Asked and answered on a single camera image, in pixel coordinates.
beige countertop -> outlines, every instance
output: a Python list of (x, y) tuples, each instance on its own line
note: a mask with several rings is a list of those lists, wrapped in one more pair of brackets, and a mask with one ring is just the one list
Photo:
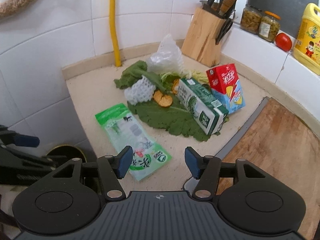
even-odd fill
[[(114, 147), (106, 132), (99, 126), (95, 114), (119, 103), (126, 104), (123, 90), (117, 89), (113, 80), (121, 76), (122, 71), (131, 64), (148, 56), (130, 59), (122, 67), (106, 66), (67, 80), (67, 86), (76, 112), (84, 131), (97, 157), (116, 155)], [(186, 69), (206, 71), (208, 68), (200, 63), (184, 57)], [(225, 123), (219, 136), (212, 135), (207, 142), (198, 142), (193, 137), (174, 136), (163, 129), (153, 129), (140, 122), (148, 135), (156, 139), (171, 155), (172, 160), (150, 176), (137, 182), (129, 173), (120, 184), (126, 194), (131, 190), (180, 190), (183, 183), (191, 177), (184, 162), (184, 149), (193, 147), (200, 155), (215, 155), (245, 123), (266, 96), (264, 90), (240, 76), (246, 106), (229, 115), (230, 121)]]

white foam mesh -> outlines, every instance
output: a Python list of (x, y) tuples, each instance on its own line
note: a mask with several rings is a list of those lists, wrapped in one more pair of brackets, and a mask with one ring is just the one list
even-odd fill
[(138, 102), (150, 101), (155, 90), (156, 86), (142, 76), (142, 79), (139, 79), (132, 87), (124, 90), (124, 96), (130, 104), (135, 106)]

green plastic package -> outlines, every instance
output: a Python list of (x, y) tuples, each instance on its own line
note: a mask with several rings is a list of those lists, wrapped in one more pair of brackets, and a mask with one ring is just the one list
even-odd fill
[(133, 160), (129, 172), (137, 181), (150, 175), (172, 158), (160, 144), (147, 135), (124, 104), (112, 106), (95, 117), (106, 130), (118, 153), (127, 145), (132, 147)]

yellow pipe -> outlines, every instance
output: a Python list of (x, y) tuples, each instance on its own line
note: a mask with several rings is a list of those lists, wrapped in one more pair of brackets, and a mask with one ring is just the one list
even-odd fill
[(109, 3), (109, 25), (110, 25), (110, 34), (113, 45), (113, 51), (115, 54), (115, 65), (116, 67), (121, 66), (120, 50), (117, 39), (116, 32), (116, 0), (110, 0)]

jar label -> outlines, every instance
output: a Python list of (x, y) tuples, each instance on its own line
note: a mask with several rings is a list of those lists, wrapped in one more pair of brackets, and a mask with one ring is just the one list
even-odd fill
[(294, 47), (320, 64), (320, 26), (309, 19), (302, 19)]
[(267, 24), (265, 22), (261, 22), (259, 34), (261, 36), (267, 38), (269, 36), (269, 32), (270, 32), (270, 24)]

